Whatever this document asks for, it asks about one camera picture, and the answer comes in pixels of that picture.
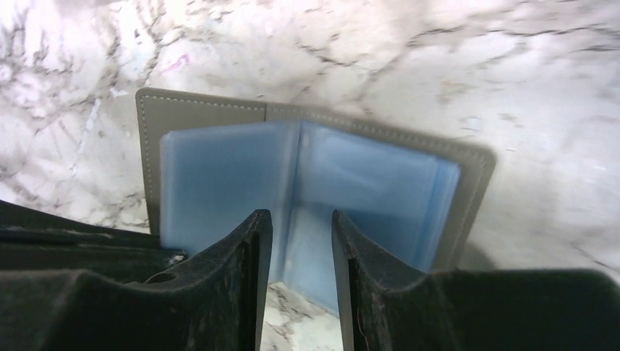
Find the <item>wallet stitching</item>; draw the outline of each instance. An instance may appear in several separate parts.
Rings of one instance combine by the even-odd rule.
[[[303,110],[277,108],[277,107],[270,107],[270,109],[273,110],[273,111],[291,112],[291,113],[295,113],[295,114],[302,114],[302,115],[306,115],[306,116],[311,116],[312,118],[315,118],[315,119],[323,119],[323,120],[334,122],[334,123],[337,123],[337,124],[340,124],[340,125],[344,125],[344,126],[347,126],[347,127],[353,127],[353,128],[359,129],[359,130],[363,130],[364,132],[370,132],[371,134],[375,134],[375,135],[384,135],[386,137],[397,137],[399,140],[412,141],[414,144],[418,144],[418,145],[422,145],[422,146],[430,146],[430,147],[439,146],[443,150],[446,150],[446,151],[457,151],[460,154],[464,154],[465,156],[471,157],[471,158],[473,158],[473,159],[475,159],[477,161],[481,161],[482,163],[481,163],[480,176],[477,179],[476,186],[474,188],[474,191],[472,192],[472,196],[469,198],[469,203],[467,204],[467,208],[465,210],[465,213],[463,214],[463,216],[461,218],[461,223],[460,223],[459,229],[458,229],[459,237],[461,237],[461,235],[463,235],[463,231],[464,231],[464,228],[465,228],[465,222],[467,221],[467,217],[469,216],[469,212],[472,210],[472,207],[474,205],[474,199],[478,195],[478,191],[480,189],[480,183],[482,182],[483,175],[485,174],[485,171],[486,171],[486,166],[487,166],[486,156],[482,155],[479,152],[476,152],[476,151],[473,151],[473,150],[470,150],[470,149],[459,148],[458,146],[446,144],[446,143],[443,143],[443,142],[438,141],[438,140],[420,139],[417,136],[406,135],[406,134],[403,134],[403,133],[400,133],[400,132],[388,131],[386,129],[382,129],[382,128],[379,128],[379,127],[371,127],[369,125],[359,124],[359,123],[356,123],[356,122],[353,122],[353,121],[342,121],[342,120],[336,119],[334,117],[330,117],[330,116],[327,116],[327,115],[322,115],[322,114],[319,114],[319,113],[310,113],[310,112],[303,111]],[[455,241],[454,244],[452,245],[451,252],[454,252],[454,248],[457,245],[457,241]]]
[[[147,134],[147,127],[146,127],[146,114],[145,114],[145,110],[144,110],[144,98],[145,97],[150,97],[150,98],[153,98],[153,99],[169,100],[169,101],[178,101],[178,102],[193,102],[193,103],[197,103],[197,104],[209,105],[209,106],[214,106],[214,107],[228,107],[228,108],[238,108],[238,109],[242,109],[242,110],[255,110],[255,111],[264,111],[265,110],[264,107],[251,107],[251,106],[244,106],[244,105],[220,104],[220,103],[217,103],[217,102],[204,102],[204,101],[199,101],[199,100],[177,99],[175,97],[156,97],[154,95],[143,95],[143,96],[141,96],[140,97],[140,109],[141,109],[141,115],[142,115],[142,125],[143,125],[143,129],[144,129],[144,156],[146,157],[146,174],[147,174],[147,178],[148,178],[148,194],[145,194],[145,195],[148,196],[149,198],[151,198],[151,201],[153,200],[153,177],[151,175],[151,158],[148,155],[148,134]]]

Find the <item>marble countertop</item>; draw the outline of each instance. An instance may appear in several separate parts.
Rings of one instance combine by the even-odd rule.
[[[139,87],[325,105],[496,151],[463,267],[620,282],[618,18],[611,0],[3,1],[0,198],[147,233]],[[338,349],[270,311],[267,350]]]

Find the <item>marble veining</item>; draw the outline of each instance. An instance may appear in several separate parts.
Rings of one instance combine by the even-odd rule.
[[[147,233],[138,88],[325,105],[496,151],[464,268],[620,282],[618,18],[613,0],[0,1],[0,198]],[[334,319],[285,290],[267,350],[335,349]]]

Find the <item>gray wallet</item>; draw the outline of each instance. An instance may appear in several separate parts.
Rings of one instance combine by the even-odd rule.
[[[304,121],[316,124],[317,128],[327,132],[343,132],[359,139],[415,150],[458,165],[458,181],[455,182],[452,201],[432,260],[434,270],[453,268],[458,263],[496,164],[494,154],[485,147],[387,127],[375,121],[363,121],[320,107],[230,99],[155,88],[140,89],[136,93],[136,106],[148,218],[151,234],[154,235],[159,235],[161,230],[162,156],[159,144],[172,131],[259,122]]]

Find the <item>card holder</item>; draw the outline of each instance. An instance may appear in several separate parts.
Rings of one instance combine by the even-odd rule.
[[[460,173],[437,156],[307,121],[169,132],[160,154],[164,247],[196,254],[268,209],[270,281],[334,311],[333,211],[429,271]]]
[[[432,258],[432,270],[449,269],[458,262],[496,164],[494,154],[484,146],[449,140],[445,137],[423,132],[389,127],[377,121],[367,121],[354,116],[334,113],[322,107],[301,107],[212,97],[204,94],[155,88],[140,89],[136,93],[136,106],[148,217],[151,233],[155,235],[160,234],[161,182],[159,167],[161,160],[159,141],[171,131],[261,124],[266,121],[305,121],[319,124],[325,128],[317,127],[317,131],[346,132],[352,137],[363,137],[367,140],[387,143],[392,147],[405,148],[434,156],[446,162],[452,162],[458,166],[458,180],[452,201],[447,209],[445,223],[442,224],[442,234],[438,239],[436,238],[439,243]],[[221,154],[221,156],[222,159],[227,157],[225,154]]]

